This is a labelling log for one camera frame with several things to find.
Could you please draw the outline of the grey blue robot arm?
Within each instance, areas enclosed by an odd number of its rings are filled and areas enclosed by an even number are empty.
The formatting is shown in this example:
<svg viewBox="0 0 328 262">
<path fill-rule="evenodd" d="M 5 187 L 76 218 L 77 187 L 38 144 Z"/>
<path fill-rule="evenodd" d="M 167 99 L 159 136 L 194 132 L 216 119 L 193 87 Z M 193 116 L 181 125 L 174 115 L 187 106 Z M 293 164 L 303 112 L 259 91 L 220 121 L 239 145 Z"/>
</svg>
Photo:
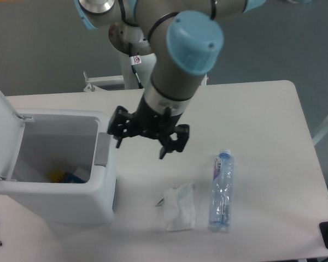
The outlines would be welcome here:
<svg viewBox="0 0 328 262">
<path fill-rule="evenodd" d="M 88 29 L 124 24 L 140 30 L 138 39 L 119 34 L 120 50 L 130 56 L 156 56 L 137 110 L 118 106 L 108 133 L 117 142 L 143 136 L 158 140 L 160 157 L 183 151 L 190 134 L 179 124 L 189 101 L 214 67 L 224 44 L 218 17 L 243 14 L 263 1 L 75 1 Z"/>
</svg>

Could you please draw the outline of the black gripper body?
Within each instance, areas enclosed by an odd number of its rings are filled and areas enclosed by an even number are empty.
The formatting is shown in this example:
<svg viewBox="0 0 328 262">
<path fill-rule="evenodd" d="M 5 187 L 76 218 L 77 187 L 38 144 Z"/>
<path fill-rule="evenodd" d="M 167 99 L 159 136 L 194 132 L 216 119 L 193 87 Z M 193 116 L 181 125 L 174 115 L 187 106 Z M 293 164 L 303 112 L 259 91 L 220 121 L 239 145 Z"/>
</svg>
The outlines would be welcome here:
<svg viewBox="0 0 328 262">
<path fill-rule="evenodd" d="M 160 142 L 172 142 L 171 135 L 174 133 L 181 114 L 172 116 L 170 109 L 164 114 L 157 113 L 142 96 L 133 116 L 134 118 L 130 121 L 130 137 L 140 135 Z"/>
</svg>

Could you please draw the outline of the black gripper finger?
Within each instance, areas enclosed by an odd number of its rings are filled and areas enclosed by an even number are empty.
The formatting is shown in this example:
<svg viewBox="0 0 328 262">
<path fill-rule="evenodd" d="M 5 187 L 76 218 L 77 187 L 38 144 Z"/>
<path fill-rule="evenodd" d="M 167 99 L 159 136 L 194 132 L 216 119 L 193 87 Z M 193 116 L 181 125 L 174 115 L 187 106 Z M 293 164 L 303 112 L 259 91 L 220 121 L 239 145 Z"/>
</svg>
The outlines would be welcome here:
<svg viewBox="0 0 328 262">
<path fill-rule="evenodd" d="M 167 153 L 173 151 L 183 152 L 185 145 L 190 137 L 190 126 L 188 124 L 179 124 L 167 134 L 160 134 L 159 142 L 162 145 L 159 159 L 163 159 Z"/>
<path fill-rule="evenodd" d="M 119 148 L 124 138 L 134 134 L 134 115 L 123 106 L 117 106 L 108 124 L 109 135 L 116 140 L 116 148 Z"/>
</svg>

